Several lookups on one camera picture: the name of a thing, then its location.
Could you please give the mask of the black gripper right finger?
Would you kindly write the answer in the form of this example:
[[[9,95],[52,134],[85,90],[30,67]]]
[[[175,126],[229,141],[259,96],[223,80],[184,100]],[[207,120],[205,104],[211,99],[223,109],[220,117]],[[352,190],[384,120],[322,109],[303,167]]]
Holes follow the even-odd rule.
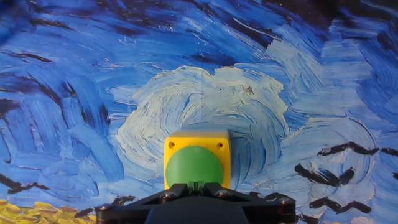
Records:
[[[201,215],[215,223],[295,223],[295,200],[274,193],[241,193],[217,182],[196,183]]]

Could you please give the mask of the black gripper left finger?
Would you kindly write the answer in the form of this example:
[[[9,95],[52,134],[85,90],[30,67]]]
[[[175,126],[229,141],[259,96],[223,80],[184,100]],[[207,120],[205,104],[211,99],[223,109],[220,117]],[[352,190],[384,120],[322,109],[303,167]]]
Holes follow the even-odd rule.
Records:
[[[191,196],[194,190],[195,182],[173,184],[167,190],[128,205],[122,205],[122,202],[128,201],[127,196],[125,196],[120,199],[118,204],[106,203],[96,207],[96,222],[97,224],[145,223],[152,209],[167,202]]]

